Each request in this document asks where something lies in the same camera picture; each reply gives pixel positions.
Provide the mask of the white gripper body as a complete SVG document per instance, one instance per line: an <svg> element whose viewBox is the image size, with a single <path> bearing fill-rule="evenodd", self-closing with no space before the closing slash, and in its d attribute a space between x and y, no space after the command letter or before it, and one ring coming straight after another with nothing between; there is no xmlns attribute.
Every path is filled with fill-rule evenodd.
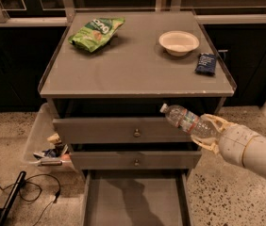
<svg viewBox="0 0 266 226"><path fill-rule="evenodd" d="M221 135L218 147L222 158L243 168L243 153L246 146L258 134L244 125L232 125Z"/></svg>

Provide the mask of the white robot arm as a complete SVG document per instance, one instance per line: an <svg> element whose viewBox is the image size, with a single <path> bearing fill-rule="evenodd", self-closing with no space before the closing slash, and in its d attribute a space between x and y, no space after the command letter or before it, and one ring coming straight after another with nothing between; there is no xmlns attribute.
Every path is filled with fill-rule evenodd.
<svg viewBox="0 0 266 226"><path fill-rule="evenodd" d="M211 125L209 136L192 132L193 142L219 154L227 163L266 179L266 137L247 126L214 115L205 114L201 119Z"/></svg>

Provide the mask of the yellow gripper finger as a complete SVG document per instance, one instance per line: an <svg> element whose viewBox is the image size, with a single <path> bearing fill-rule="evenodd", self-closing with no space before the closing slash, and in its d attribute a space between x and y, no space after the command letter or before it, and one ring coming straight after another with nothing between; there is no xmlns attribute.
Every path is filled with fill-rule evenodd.
<svg viewBox="0 0 266 226"><path fill-rule="evenodd" d="M215 137L209 137L209 138L200 138L195 135L191 135L191 140L196 143L198 146L213 152L215 154L218 154L219 147L217 144L217 139Z"/></svg>
<svg viewBox="0 0 266 226"><path fill-rule="evenodd" d="M219 133L222 133L224 130L233 125L233 122L211 114L204 114L201 116L201 119L203 121L210 121Z"/></svg>

